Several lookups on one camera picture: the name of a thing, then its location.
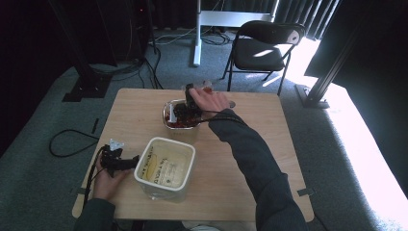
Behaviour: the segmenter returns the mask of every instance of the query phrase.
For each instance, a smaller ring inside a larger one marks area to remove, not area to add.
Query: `chair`
[[[305,30],[300,24],[273,23],[254,20],[244,23],[238,30],[227,66],[221,79],[229,72],[228,91],[231,89],[233,72],[267,73],[264,81],[273,71],[284,69],[278,95],[282,89],[292,50],[304,37]],[[284,55],[279,44],[288,44]]]

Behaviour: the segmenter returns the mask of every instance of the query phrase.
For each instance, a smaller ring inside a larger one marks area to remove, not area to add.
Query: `hand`
[[[207,93],[202,89],[190,89],[190,95],[203,113],[203,118],[211,118],[218,112],[230,108],[229,101],[222,92]]]
[[[95,177],[93,186],[93,198],[110,200],[116,193],[119,183],[131,172],[131,170],[119,171],[112,177],[106,169],[101,166],[101,156],[96,161],[96,169],[99,174]]]

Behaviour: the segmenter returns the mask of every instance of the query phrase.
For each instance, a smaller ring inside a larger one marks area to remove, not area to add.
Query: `cable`
[[[125,81],[125,80],[128,80],[128,79],[131,79],[131,78],[135,77],[136,75],[138,75],[138,73],[139,73],[139,71],[137,73],[135,73],[135,74],[129,75],[129,76],[124,77],[122,79],[112,79],[111,82]]]
[[[63,134],[63,133],[66,133],[66,132],[78,133],[78,134],[81,134],[81,135],[86,136],[86,137],[89,137],[89,138],[94,138],[94,139],[96,139],[97,141],[95,141],[95,142],[91,143],[90,145],[88,145],[88,146],[86,146],[86,147],[84,147],[84,148],[81,148],[81,149],[79,149],[79,150],[77,150],[77,151],[75,151],[75,152],[72,152],[72,153],[70,153],[70,154],[66,154],[66,155],[57,154],[57,153],[55,153],[54,150],[52,149],[52,143],[53,143],[53,141],[54,141],[54,139],[55,139],[56,137],[58,137],[59,135],[61,135],[61,134]],[[98,141],[99,141],[99,138],[97,138],[97,137],[93,137],[93,136],[91,136],[91,135],[85,134],[85,133],[80,132],[80,131],[77,131],[77,130],[65,129],[65,130],[62,130],[61,132],[57,133],[54,137],[51,138],[51,141],[50,141],[49,144],[48,144],[48,150],[50,151],[51,155],[53,155],[53,156],[55,156],[55,157],[65,158],[65,157],[70,157],[70,156],[76,155],[76,154],[78,154],[78,153],[80,153],[80,152],[82,152],[82,151],[84,151],[84,150],[86,150],[86,149],[88,149],[88,148],[94,146],[95,144],[98,143]]]
[[[212,41],[212,40],[209,40],[209,39],[206,39],[206,38],[205,38],[205,37],[209,37],[209,36],[220,37],[220,38],[222,38],[222,41],[221,41],[221,42]],[[232,40],[229,36],[227,36],[227,35],[225,35],[225,34],[222,34],[222,33],[212,33],[212,34],[210,34],[210,35],[204,35],[203,37],[204,37],[204,38],[201,38],[201,39],[202,39],[205,43],[211,44],[211,45],[226,45],[226,44],[229,44],[229,43],[232,43],[232,42],[233,42],[233,40]]]
[[[139,75],[139,78],[140,78],[140,80],[141,80],[141,87],[142,87],[143,89],[145,89],[144,80],[143,80],[143,78],[141,78],[140,71],[139,71],[138,75]]]
[[[105,170],[105,168],[102,168],[100,170],[98,170],[98,172],[96,172],[96,174],[92,177],[92,181],[96,178],[97,175],[99,175],[99,173],[101,173],[101,171]]]
[[[93,164],[90,167],[89,175],[88,175],[88,181],[87,181],[87,187],[85,188],[85,194],[84,194],[84,204],[82,206],[82,209],[84,210],[85,206],[87,205],[88,202],[88,197],[89,197],[89,192],[90,192],[90,184],[92,183],[93,180],[93,172],[95,171],[96,168],[96,161],[99,159],[99,154],[103,150],[103,146],[99,148],[98,152],[96,153],[95,159],[93,160]]]
[[[236,117],[212,117],[212,118],[207,118],[207,119],[201,119],[196,121],[197,123],[201,123],[201,122],[210,122],[210,121],[217,121],[217,120],[231,120],[231,121],[235,121],[238,122],[244,126],[248,126],[243,120],[238,119]]]
[[[150,78],[150,82],[152,84],[153,89],[157,89],[158,87],[160,87],[161,89],[163,89],[162,84],[159,82],[159,79],[157,78],[156,75],[156,71],[157,71],[157,66],[159,65],[159,61],[162,57],[162,52],[160,51],[159,48],[156,48],[156,50],[158,51],[158,59],[154,65],[154,67],[150,64],[150,62],[148,60],[146,60],[147,65],[150,67],[151,72],[153,73],[153,80],[152,78]]]
[[[195,28],[196,28],[196,27],[190,29],[189,31],[187,31],[187,32],[186,32],[185,34],[183,34],[183,35],[174,35],[174,36],[176,36],[176,38],[173,39],[173,40],[171,40],[171,41],[169,41],[169,42],[166,42],[166,43],[156,43],[156,45],[168,45],[168,44],[171,44],[171,43],[173,43],[174,41],[176,41],[177,39],[180,39],[180,38],[182,38],[182,37],[188,36],[191,31],[195,30]],[[161,37],[155,38],[155,40],[157,41],[157,40],[160,40],[160,39],[163,39],[163,38],[172,38],[172,37],[174,37],[174,36],[169,36],[169,35],[161,36]]]
[[[132,63],[128,66],[125,66],[123,68],[115,69],[115,70],[103,70],[99,69],[96,67],[92,67],[93,71],[95,71],[97,74],[102,74],[102,75],[116,75],[116,74],[128,74],[135,72],[136,70],[139,70],[139,67],[141,66],[140,60],[135,59],[132,61]]]

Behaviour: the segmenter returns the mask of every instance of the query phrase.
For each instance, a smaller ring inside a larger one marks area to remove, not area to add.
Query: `white plastic tub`
[[[195,148],[187,143],[153,138],[135,169],[135,178],[152,199],[181,202],[185,199]]]

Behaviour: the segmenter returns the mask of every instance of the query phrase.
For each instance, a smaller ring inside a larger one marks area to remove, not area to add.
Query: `plastic container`
[[[154,138],[141,155],[135,178],[150,198],[181,202],[186,196],[194,160],[192,145]]]
[[[167,116],[170,115],[170,111],[171,111],[170,105],[174,107],[175,105],[181,104],[181,103],[183,104],[186,103],[186,100],[185,99],[175,99],[165,104],[165,107],[163,108],[163,123],[165,124],[165,127],[172,140],[193,144],[197,140],[198,129],[200,127],[199,123],[195,125],[194,127],[175,128],[175,127],[170,127],[166,119]]]

